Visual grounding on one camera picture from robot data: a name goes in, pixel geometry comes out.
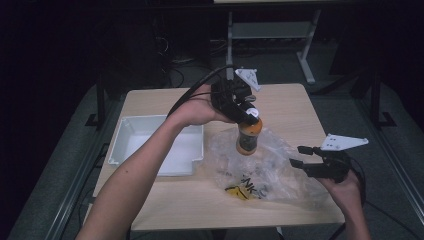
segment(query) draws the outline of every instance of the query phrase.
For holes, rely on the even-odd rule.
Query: robotic hand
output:
[[[228,65],[218,68],[195,83],[174,104],[168,116],[189,100],[192,94],[211,77],[223,69],[233,67]],[[252,95],[251,87],[256,91],[260,89],[255,72],[254,69],[237,69],[235,71],[237,77],[234,80],[221,79],[211,85],[212,106],[239,126],[240,134],[236,146],[237,150],[243,155],[251,155],[256,151],[257,137],[262,130],[259,112],[251,103],[256,100],[256,97]]]
[[[290,159],[292,167],[303,169],[308,177],[331,178],[336,183],[343,182],[349,170],[354,170],[351,158],[345,149],[368,144],[366,138],[351,138],[329,134],[321,147],[299,146],[299,153],[320,156],[323,163],[303,163],[300,160]]]
[[[322,157],[323,163],[303,163],[290,158],[292,167],[303,169],[308,177],[332,178],[336,183],[340,183],[352,168],[350,157],[345,151],[323,151],[318,147],[305,146],[299,146],[297,150],[301,154],[313,155],[315,153]]]

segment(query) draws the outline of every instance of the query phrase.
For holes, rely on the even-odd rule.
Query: floor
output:
[[[302,42],[282,42],[279,48],[249,48],[240,45],[234,62],[256,68],[260,84],[301,83],[308,93],[322,89],[341,76],[329,75],[337,43],[314,43],[308,56],[316,84],[305,82],[296,51]],[[202,63],[174,65],[165,87],[190,87],[210,72]],[[225,65],[222,52],[214,54],[211,66]],[[396,127],[376,129],[369,120],[370,95],[354,99],[350,81],[324,95],[310,95],[326,133],[366,137],[370,144],[349,150],[362,166],[367,182],[364,206],[374,239],[422,239],[424,193],[424,134],[402,107],[396,93],[382,85],[381,112],[388,112]],[[90,194],[100,172],[125,96],[106,100],[106,122],[102,129],[85,126],[96,112],[96,88],[81,101],[57,145],[35,190],[18,219],[10,239],[73,239],[83,221]],[[284,226],[285,239],[328,239],[336,224]],[[169,233],[131,233],[131,239],[167,239]],[[345,239],[344,233],[337,239]]]

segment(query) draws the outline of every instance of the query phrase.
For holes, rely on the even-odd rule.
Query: table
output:
[[[136,90],[128,93],[120,119],[124,116],[167,114],[187,89]],[[255,106],[264,127],[284,138],[290,145],[320,146],[325,133],[309,97],[301,84],[263,85]],[[219,131],[236,127],[211,122],[204,126],[205,155],[208,140]],[[109,159],[111,147],[106,155]],[[321,162],[316,156],[308,162]],[[94,190],[97,196],[115,167],[103,164]],[[132,230],[213,229],[253,226],[283,226],[340,223],[344,217],[328,198],[320,209],[310,210],[292,204],[243,201],[218,188],[212,178],[197,165],[193,176],[158,177],[146,203],[132,224]]]

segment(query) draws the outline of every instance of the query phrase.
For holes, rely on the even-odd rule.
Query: plastic bag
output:
[[[236,150],[238,129],[214,135],[203,162],[218,186],[240,199],[264,199],[275,202],[320,205],[328,192],[314,178],[290,165],[289,158],[302,160],[297,149],[264,128],[258,147],[250,156]]]

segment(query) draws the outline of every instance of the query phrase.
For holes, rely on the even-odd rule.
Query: dark background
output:
[[[377,66],[382,81],[424,129],[424,20],[418,2],[375,1],[357,11],[324,11],[320,26],[326,27],[318,27],[315,39],[339,40],[334,73]],[[73,1],[9,0],[0,5],[1,239],[13,227],[79,101],[100,76],[112,97],[129,89],[160,88],[166,82],[161,68],[168,63],[156,54],[158,32],[167,32],[175,45],[206,62],[208,39],[225,37],[219,30],[225,15],[208,20],[203,14],[180,18],[168,13],[158,27],[151,24],[152,14],[99,15],[80,7]]]

